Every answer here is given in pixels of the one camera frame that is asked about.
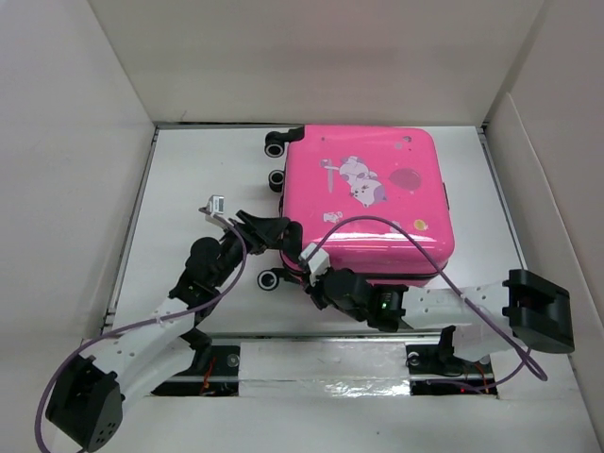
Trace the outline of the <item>pink hard-shell suitcase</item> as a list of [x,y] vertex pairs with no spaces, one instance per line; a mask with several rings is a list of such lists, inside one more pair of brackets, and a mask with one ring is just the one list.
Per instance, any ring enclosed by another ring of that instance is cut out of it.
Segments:
[[293,222],[283,239],[285,269],[319,243],[335,269],[374,283],[424,286],[455,248],[433,138],[423,129],[306,125],[264,139],[284,169],[270,175],[279,213]]

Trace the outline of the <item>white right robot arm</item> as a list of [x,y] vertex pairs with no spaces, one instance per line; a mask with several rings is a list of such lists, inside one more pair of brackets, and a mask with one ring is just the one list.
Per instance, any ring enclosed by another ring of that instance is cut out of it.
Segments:
[[455,291],[370,283],[349,269],[329,268],[304,289],[319,309],[332,307],[381,332],[440,327],[436,360],[447,371],[515,346],[546,354],[575,350],[569,292],[528,270]]

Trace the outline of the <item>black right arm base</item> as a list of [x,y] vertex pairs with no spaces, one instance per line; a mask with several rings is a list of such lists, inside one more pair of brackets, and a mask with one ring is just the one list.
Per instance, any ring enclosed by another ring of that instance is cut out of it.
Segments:
[[406,347],[412,396],[498,395],[490,363],[441,359],[436,344]]

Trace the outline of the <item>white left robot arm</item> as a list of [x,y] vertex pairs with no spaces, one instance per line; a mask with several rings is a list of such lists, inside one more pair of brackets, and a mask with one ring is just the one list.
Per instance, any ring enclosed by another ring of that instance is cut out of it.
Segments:
[[169,376],[200,374],[210,365],[211,341],[196,331],[237,284],[248,255],[280,245],[286,217],[262,218],[243,210],[234,220],[209,213],[224,235],[196,240],[183,273],[149,318],[116,328],[74,350],[42,392],[34,422],[40,451],[42,423],[70,437],[83,452],[102,448],[122,424],[127,406]]

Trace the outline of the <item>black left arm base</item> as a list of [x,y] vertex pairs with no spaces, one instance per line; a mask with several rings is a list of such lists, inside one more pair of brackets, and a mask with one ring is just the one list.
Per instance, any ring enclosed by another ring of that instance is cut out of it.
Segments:
[[241,347],[218,342],[199,331],[182,338],[194,351],[192,364],[168,378],[151,392],[153,396],[231,397],[239,395]]

